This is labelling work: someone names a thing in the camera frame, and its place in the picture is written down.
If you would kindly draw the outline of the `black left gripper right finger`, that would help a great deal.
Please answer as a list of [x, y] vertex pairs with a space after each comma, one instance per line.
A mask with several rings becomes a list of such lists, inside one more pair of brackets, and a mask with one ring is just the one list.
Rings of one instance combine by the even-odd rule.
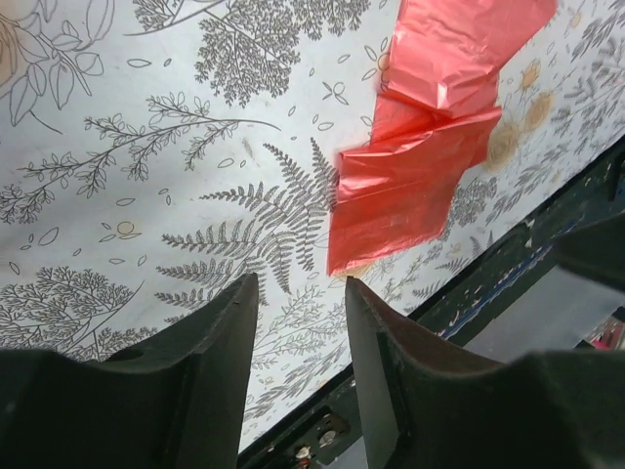
[[346, 314], [372, 468], [620, 468], [624, 356], [574, 349], [500, 363], [401, 315], [357, 278]]

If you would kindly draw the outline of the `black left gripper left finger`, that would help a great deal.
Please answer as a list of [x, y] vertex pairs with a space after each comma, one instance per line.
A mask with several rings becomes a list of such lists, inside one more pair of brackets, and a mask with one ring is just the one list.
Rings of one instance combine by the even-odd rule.
[[258, 317], [244, 275], [103, 362], [1, 354], [5, 468], [232, 468]]

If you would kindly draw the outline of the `red torn trash bag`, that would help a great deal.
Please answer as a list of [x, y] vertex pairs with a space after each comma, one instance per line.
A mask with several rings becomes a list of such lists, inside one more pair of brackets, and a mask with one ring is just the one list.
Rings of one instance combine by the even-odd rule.
[[501, 118], [503, 66], [553, 1], [404, 1], [367, 145], [339, 157], [332, 275], [438, 237], [463, 174]]

